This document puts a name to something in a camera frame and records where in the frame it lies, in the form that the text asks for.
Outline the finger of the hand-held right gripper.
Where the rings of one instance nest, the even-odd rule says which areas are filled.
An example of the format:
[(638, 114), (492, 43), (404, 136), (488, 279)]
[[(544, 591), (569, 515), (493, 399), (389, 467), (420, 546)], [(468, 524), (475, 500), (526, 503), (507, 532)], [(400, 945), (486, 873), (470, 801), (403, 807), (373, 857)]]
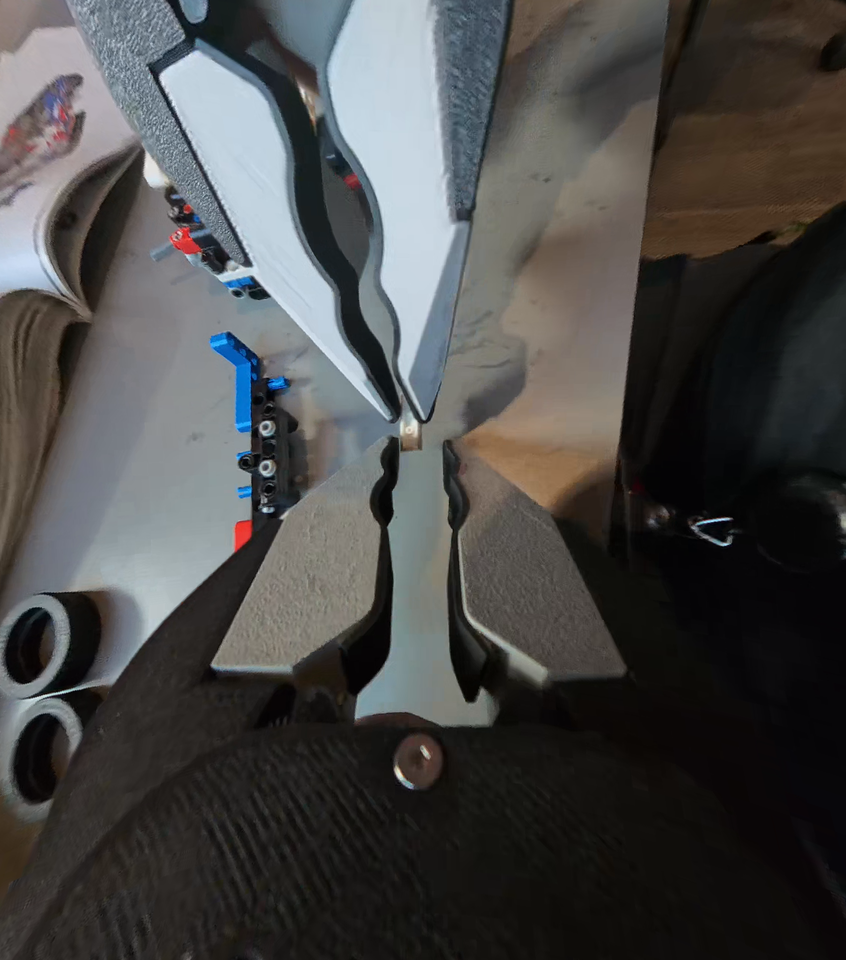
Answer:
[(361, 311), (357, 271), (333, 233), (322, 155), (293, 81), (203, 39), (154, 70), (254, 278), (360, 395), (395, 422), (398, 390)]
[(322, 77), (334, 131), (369, 199), (374, 278), (394, 323), (393, 373), (426, 423), (471, 234), (452, 204), (436, 3), (348, 2)]

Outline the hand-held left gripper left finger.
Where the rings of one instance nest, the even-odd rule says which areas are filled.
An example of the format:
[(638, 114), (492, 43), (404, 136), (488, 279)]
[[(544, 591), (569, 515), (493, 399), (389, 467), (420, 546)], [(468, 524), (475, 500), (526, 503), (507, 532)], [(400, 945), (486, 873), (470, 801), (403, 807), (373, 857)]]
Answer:
[(388, 526), (399, 442), (386, 437), (284, 514), (217, 649), (216, 673), (308, 678), (350, 694), (390, 648)]

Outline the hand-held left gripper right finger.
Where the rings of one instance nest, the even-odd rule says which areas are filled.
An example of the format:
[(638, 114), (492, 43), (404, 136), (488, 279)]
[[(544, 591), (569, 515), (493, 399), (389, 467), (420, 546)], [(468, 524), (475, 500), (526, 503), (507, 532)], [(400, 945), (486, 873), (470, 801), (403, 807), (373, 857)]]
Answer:
[(444, 442), (448, 617), (464, 699), (510, 683), (616, 681), (627, 666), (550, 513), (477, 454)]

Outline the partly built toy car model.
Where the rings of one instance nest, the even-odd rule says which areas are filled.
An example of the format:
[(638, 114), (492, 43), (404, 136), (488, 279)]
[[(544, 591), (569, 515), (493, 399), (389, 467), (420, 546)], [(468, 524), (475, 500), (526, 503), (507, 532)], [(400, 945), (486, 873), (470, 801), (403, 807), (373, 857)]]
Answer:
[[(319, 149), (321, 149), (322, 144), (317, 135), (317, 128), (312, 124), (310, 116), (309, 122), (316, 135)], [(203, 227), (192, 205), (185, 200), (179, 192), (179, 189), (169, 181), (168, 176), (160, 169), (159, 165), (154, 162), (148, 152), (146, 154), (144, 174), (150, 180), (157, 174), (162, 177), (161, 183), (165, 186), (165, 196), (169, 203), (169, 216), (175, 224), (175, 231), (170, 236), (169, 244), (196, 265), (209, 270), (223, 282), (236, 297), (248, 295), (252, 299), (272, 298), (262, 287), (261, 282), (256, 280), (252, 275), (250, 264), (239, 266), (234, 260), (223, 256), (222, 247), (215, 241), (210, 232)], [(323, 156), (322, 161), (324, 183), (326, 162)]]

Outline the small black red blue assembly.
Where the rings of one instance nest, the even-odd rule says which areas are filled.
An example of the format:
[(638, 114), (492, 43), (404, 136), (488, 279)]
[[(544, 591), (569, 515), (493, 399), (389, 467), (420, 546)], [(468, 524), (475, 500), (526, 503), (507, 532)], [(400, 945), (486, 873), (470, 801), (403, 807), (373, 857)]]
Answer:
[(243, 475), (237, 497), (248, 510), (234, 527), (237, 551), (299, 501), (305, 457), (297, 420), (283, 403), (290, 381), (268, 376), (261, 358), (231, 332), (215, 334), (209, 345), (235, 373), (236, 463)]

